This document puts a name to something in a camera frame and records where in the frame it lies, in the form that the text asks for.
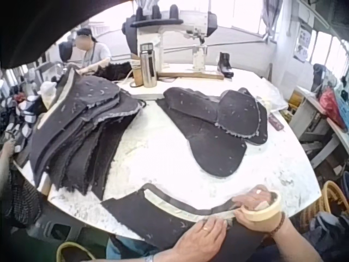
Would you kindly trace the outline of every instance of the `sleeve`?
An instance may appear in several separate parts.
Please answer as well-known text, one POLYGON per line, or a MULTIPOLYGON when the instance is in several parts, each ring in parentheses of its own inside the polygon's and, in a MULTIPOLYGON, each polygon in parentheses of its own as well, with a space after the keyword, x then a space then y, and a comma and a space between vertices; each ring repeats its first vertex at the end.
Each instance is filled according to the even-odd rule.
POLYGON ((99 54, 99 58, 100 60, 106 59, 106 58, 111 58, 111 53, 109 48, 106 45, 102 45, 101 46, 101 50, 100 50, 100 54, 99 54))

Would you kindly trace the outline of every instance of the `tape roll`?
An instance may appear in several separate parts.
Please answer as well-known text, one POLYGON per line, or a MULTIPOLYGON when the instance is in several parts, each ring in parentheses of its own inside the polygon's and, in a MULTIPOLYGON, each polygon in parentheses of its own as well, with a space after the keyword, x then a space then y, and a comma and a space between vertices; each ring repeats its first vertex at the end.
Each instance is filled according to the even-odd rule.
POLYGON ((263 220, 270 219, 275 216, 278 212, 281 212, 281 194, 278 191, 270 191, 276 195, 275 201, 267 207, 266 209, 259 211, 251 211, 245 208, 245 206, 241 207, 241 211, 245 214, 245 217, 249 221, 259 222, 263 220))

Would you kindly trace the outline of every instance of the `black boot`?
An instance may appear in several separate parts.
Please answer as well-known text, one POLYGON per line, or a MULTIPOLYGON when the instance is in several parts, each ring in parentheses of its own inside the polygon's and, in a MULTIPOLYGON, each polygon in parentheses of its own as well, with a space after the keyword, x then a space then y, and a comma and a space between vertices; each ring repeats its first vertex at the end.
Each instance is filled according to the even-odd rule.
POLYGON ((225 78, 232 78, 234 76, 233 69, 229 64, 230 55, 228 53, 219 53, 218 71, 221 72, 225 78))

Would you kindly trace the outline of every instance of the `stainless steel bottle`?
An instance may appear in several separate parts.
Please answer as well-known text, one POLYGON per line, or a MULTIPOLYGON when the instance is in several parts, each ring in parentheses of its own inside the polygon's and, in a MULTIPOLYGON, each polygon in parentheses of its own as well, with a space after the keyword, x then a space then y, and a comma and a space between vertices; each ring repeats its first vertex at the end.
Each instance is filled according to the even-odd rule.
POLYGON ((155 70, 155 53, 152 43, 141 45, 141 69, 144 87, 157 86, 157 71, 155 70))

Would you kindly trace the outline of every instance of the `curtain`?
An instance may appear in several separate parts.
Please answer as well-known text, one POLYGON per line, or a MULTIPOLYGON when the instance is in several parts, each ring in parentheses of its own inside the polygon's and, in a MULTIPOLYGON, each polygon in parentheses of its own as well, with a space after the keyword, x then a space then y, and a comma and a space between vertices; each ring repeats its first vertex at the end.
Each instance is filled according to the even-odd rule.
POLYGON ((160 0, 135 0, 137 5, 143 8, 143 15, 151 15, 153 5, 158 4, 160 0))
POLYGON ((262 19, 267 26, 267 34, 273 36, 283 0, 263 0, 262 19))

